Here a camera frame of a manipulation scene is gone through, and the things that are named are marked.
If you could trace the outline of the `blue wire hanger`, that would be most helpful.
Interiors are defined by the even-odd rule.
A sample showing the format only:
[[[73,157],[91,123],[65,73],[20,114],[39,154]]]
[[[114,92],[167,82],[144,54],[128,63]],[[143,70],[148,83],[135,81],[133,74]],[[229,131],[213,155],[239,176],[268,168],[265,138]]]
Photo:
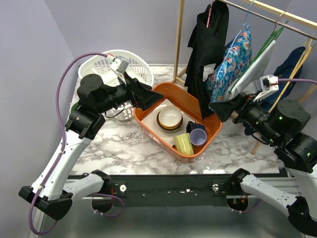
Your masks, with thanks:
[[[243,24],[242,24],[242,27],[241,27],[240,31],[238,32],[238,34],[235,36],[235,38],[231,42],[230,48],[228,49],[227,54],[226,54],[226,56],[224,58],[225,61],[227,61],[227,57],[228,57],[230,51],[232,50],[233,44],[235,43],[237,37],[240,35],[240,33],[242,32],[243,29],[247,29],[249,27],[249,25],[246,25],[246,20],[247,20],[248,14],[249,14],[249,12],[250,12],[250,10],[252,8],[253,3],[254,3],[254,0],[251,1],[250,5],[248,7],[248,10],[247,10],[247,13],[245,15],[245,18],[244,18],[244,21],[243,21]]]

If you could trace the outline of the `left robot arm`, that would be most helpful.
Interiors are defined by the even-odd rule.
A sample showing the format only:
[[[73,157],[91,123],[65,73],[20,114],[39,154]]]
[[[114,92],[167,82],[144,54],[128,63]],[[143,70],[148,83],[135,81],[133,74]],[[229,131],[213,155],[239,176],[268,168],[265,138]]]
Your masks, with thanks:
[[[76,161],[105,123],[106,112],[127,102],[145,111],[163,98],[163,94],[127,73],[123,78],[125,82],[114,87],[104,84],[97,74],[81,79],[77,89],[78,106],[62,125],[61,143],[53,158],[39,178],[19,192],[32,207],[56,221],[68,213],[76,200],[93,193],[99,196],[111,193],[110,176],[99,170],[70,185],[65,183]]]

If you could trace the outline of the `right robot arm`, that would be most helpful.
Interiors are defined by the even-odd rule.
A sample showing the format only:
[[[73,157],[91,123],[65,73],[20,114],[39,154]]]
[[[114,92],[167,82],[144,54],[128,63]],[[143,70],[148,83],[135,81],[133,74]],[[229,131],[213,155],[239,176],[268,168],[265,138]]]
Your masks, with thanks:
[[[265,111],[254,95],[240,93],[234,99],[209,104],[221,122],[236,112],[234,123],[244,122],[258,132],[275,148],[281,160],[297,183],[294,192],[285,185],[257,178],[245,169],[238,169],[220,187],[230,195],[247,193],[279,210],[299,232],[317,235],[317,141],[302,133],[311,115],[302,105],[291,99],[278,102],[271,113]]]

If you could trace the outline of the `black skirt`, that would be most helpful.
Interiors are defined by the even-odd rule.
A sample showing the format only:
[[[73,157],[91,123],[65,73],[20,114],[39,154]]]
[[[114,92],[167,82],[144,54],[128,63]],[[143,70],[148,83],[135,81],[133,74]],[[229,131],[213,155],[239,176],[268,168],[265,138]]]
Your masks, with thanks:
[[[197,15],[197,24],[191,34],[188,47],[192,53],[186,68],[185,87],[187,92],[198,99],[202,118],[213,114],[208,104],[210,98],[204,87],[204,67],[217,66],[223,61],[224,47],[229,22],[229,9],[226,3],[216,0],[213,3],[209,27],[206,27],[210,4],[205,12]]]

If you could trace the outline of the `green hanger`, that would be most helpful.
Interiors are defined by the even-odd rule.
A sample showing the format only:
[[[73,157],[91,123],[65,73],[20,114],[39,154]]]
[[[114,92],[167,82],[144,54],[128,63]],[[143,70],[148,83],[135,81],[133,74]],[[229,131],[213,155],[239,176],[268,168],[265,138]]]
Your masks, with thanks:
[[[276,29],[277,28],[277,23],[278,23],[278,20],[276,20],[275,22],[275,26],[274,26],[274,30],[273,32],[270,34],[270,36],[267,38],[267,40],[265,41],[265,43],[262,45],[261,49],[259,50],[259,52],[257,53],[257,55],[254,57],[254,59],[251,61],[251,63],[256,60],[260,54],[267,48],[267,46],[269,45],[269,43],[271,43],[273,40],[276,40],[279,35],[281,34],[281,32],[283,31],[284,27],[281,26],[278,30]]]

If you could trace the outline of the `blue floral garment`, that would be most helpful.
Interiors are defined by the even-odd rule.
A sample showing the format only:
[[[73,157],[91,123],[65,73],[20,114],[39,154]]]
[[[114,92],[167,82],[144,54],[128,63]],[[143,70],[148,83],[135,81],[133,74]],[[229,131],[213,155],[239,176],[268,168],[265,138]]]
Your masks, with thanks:
[[[225,46],[224,58],[232,40]],[[208,75],[204,82],[210,102],[221,102],[226,90],[238,79],[252,61],[252,35],[250,26],[243,29],[223,61]]]

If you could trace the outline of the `white garment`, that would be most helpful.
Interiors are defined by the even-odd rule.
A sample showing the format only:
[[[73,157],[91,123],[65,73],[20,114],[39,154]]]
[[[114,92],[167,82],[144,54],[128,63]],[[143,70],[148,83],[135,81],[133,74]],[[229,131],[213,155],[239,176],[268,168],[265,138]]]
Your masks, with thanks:
[[[224,94],[224,97],[222,99],[223,101],[233,99],[239,93],[243,92],[250,83],[254,82],[264,75],[264,71],[266,70],[274,51],[275,44],[275,40],[269,43],[267,48],[260,54],[260,56],[249,65],[243,75],[240,78],[236,79],[229,86]]]

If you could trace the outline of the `pink wire hanger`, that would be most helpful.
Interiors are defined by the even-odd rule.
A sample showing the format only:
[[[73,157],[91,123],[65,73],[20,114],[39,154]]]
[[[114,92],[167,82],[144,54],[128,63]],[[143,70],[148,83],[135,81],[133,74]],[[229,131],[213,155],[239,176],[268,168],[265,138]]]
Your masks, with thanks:
[[[208,18],[207,18],[207,23],[206,23],[207,28],[209,27],[209,24],[210,24],[213,3],[214,3],[214,0],[211,1],[210,7],[209,7]]]

